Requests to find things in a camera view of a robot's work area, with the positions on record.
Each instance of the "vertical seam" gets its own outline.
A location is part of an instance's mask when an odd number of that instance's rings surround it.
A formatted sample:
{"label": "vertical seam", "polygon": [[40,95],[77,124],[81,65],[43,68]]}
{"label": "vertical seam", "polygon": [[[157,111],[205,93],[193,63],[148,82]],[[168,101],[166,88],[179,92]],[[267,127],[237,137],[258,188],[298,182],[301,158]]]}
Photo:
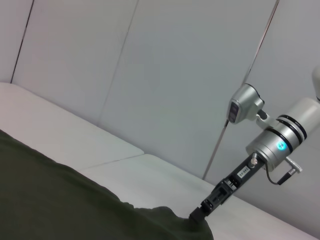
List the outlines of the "vertical seam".
{"label": "vertical seam", "polygon": [[124,51],[124,48],[125,48],[125,44],[127,42],[127,38],[128,38],[128,35],[129,35],[129,31],[130,31],[130,28],[131,28],[131,24],[134,20],[134,16],[136,14],[136,10],[137,10],[137,7],[138,7],[138,3],[139,3],[139,0],[136,1],[136,4],[135,4],[135,7],[134,7],[134,10],[133,10],[133,13],[132,13],[132,17],[131,17],[131,20],[130,20],[130,23],[129,23],[129,26],[128,26],[128,29],[127,29],[127,32],[125,34],[125,38],[124,38],[124,41],[123,41],[123,44],[122,44],[122,47],[121,47],[121,50],[120,50],[120,54],[119,54],[119,58],[116,62],[116,66],[114,68],[114,72],[113,72],[113,76],[112,76],[112,80],[111,80],[111,84],[109,86],[109,89],[107,91],[107,94],[105,96],[105,99],[104,99],[104,103],[103,103],[103,106],[102,106],[102,109],[101,109],[101,113],[97,119],[97,122],[96,122],[96,125],[99,126],[100,125],[100,121],[101,121],[101,118],[102,118],[102,115],[103,115],[103,112],[104,112],[104,109],[105,109],[105,106],[107,104],[107,100],[108,100],[108,96],[109,96],[109,93],[110,93],[110,90],[112,88],[112,85],[115,81],[115,78],[116,78],[116,72],[117,72],[117,69],[119,67],[119,64],[120,64],[120,59],[121,59],[121,56],[123,54],[123,51]]}
{"label": "vertical seam", "polygon": [[[275,15],[276,9],[277,9],[277,7],[278,7],[279,1],[280,1],[280,0],[276,0],[276,1],[275,1],[275,4],[274,4],[274,7],[273,7],[272,12],[271,12],[271,14],[270,14],[270,17],[269,17],[269,19],[268,19],[268,21],[267,21],[267,23],[266,23],[265,28],[264,28],[264,32],[263,32],[263,34],[262,34],[262,38],[261,38],[261,40],[260,40],[260,42],[259,42],[259,44],[258,44],[257,50],[256,50],[256,52],[255,52],[253,61],[252,61],[251,65],[249,66],[249,68],[248,68],[248,70],[247,70],[247,72],[246,72],[246,74],[245,74],[245,76],[244,76],[244,78],[243,78],[243,80],[242,80],[241,86],[248,80],[248,77],[249,77],[249,74],[250,74],[250,72],[251,72],[251,69],[252,69],[252,67],[254,66],[254,63],[255,63],[255,61],[256,61],[256,59],[257,59],[258,52],[259,52],[259,50],[260,50],[260,48],[261,48],[261,46],[262,46],[262,43],[263,43],[264,40],[265,40],[265,37],[266,37],[266,34],[267,34],[268,29],[269,29],[269,27],[270,27],[271,21],[272,21],[272,19],[274,18],[274,15]],[[215,147],[214,147],[213,153],[212,153],[212,155],[211,155],[211,158],[210,158],[210,160],[209,160],[209,162],[208,162],[208,164],[207,164],[207,166],[206,166],[206,168],[205,168],[204,174],[203,174],[203,176],[202,176],[202,180],[205,180],[206,177],[207,177],[207,174],[208,174],[208,172],[209,172],[209,169],[211,168],[211,165],[212,165],[212,163],[213,163],[213,161],[214,161],[214,158],[215,158],[215,156],[216,156],[216,153],[217,153],[218,148],[219,148],[219,146],[220,146],[220,143],[221,143],[221,141],[222,141],[222,138],[223,138],[223,136],[225,135],[228,122],[229,122],[229,121],[227,120],[227,121],[225,122],[224,126],[223,126],[223,129],[222,129],[222,131],[221,131],[221,133],[220,133],[219,139],[218,139],[218,141],[217,141],[216,144],[215,144]]]}
{"label": "vertical seam", "polygon": [[32,0],[32,4],[31,4],[29,16],[28,16],[28,19],[26,21],[26,25],[25,25],[25,28],[24,28],[24,32],[23,32],[23,36],[22,36],[22,40],[21,40],[18,56],[16,57],[16,60],[15,60],[15,65],[14,65],[13,73],[12,73],[12,76],[11,76],[10,84],[12,84],[12,81],[14,80],[14,75],[15,75],[17,64],[18,64],[18,60],[19,60],[19,57],[20,57],[21,48],[22,48],[22,45],[24,43],[24,39],[25,39],[25,36],[26,36],[27,27],[28,27],[28,24],[29,24],[29,20],[30,20],[32,9],[34,7],[34,3],[35,3],[35,0]]}

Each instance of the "cloth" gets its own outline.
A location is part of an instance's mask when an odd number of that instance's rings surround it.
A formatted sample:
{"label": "cloth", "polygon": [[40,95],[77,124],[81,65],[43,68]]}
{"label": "cloth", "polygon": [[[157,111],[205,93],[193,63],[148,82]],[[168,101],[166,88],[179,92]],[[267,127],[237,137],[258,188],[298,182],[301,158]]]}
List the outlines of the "cloth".
{"label": "cloth", "polygon": [[0,236],[2,240],[213,240],[207,222],[195,224],[167,207],[134,208],[1,130]]}

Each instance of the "black ring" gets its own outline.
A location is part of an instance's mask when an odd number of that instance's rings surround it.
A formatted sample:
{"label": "black ring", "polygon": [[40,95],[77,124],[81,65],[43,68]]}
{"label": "black ring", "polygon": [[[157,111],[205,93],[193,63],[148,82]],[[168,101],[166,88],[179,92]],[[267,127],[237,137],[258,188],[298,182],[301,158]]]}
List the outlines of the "black ring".
{"label": "black ring", "polygon": [[271,128],[271,127],[268,127],[266,129],[266,131],[272,132],[275,135],[277,135],[279,138],[281,138],[285,142],[285,144],[288,146],[288,149],[289,149],[290,153],[292,153],[294,151],[294,149],[293,149],[291,143],[289,142],[289,140],[284,135],[282,135],[280,132],[278,132],[277,130],[275,130],[274,128]]}
{"label": "black ring", "polygon": [[298,123],[293,117],[288,116],[288,115],[280,115],[279,118],[289,119],[291,122],[294,122],[294,124],[297,125],[298,128],[300,128],[301,132],[303,133],[304,140],[307,139],[307,132],[306,132],[306,130],[305,130],[304,127],[303,127],[300,123]]}
{"label": "black ring", "polygon": [[291,130],[292,132],[294,132],[294,134],[295,134],[296,137],[298,138],[299,144],[302,144],[303,140],[302,140],[302,137],[301,137],[300,133],[297,131],[297,129],[295,129],[290,123],[288,123],[288,122],[286,122],[286,121],[284,121],[284,120],[282,120],[282,119],[279,119],[279,118],[278,118],[277,121],[278,121],[279,123],[282,123],[283,125],[287,126],[288,128],[290,128],[290,130]]}

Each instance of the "glowing blue light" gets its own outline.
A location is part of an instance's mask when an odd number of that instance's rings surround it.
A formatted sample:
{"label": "glowing blue light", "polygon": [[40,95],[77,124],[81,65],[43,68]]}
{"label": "glowing blue light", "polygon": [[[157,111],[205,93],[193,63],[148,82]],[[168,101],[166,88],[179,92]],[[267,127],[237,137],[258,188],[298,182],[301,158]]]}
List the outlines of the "glowing blue light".
{"label": "glowing blue light", "polygon": [[279,141],[276,146],[279,150],[283,151],[287,148],[287,144],[284,141]]}

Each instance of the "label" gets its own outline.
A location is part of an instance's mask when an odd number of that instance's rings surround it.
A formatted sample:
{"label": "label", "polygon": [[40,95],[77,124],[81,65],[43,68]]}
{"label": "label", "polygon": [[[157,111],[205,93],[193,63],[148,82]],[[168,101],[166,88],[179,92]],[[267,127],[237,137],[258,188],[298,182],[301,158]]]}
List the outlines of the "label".
{"label": "label", "polygon": [[250,169],[247,166],[245,166],[241,169],[240,172],[237,173],[237,175],[242,179],[248,172],[250,172]]}

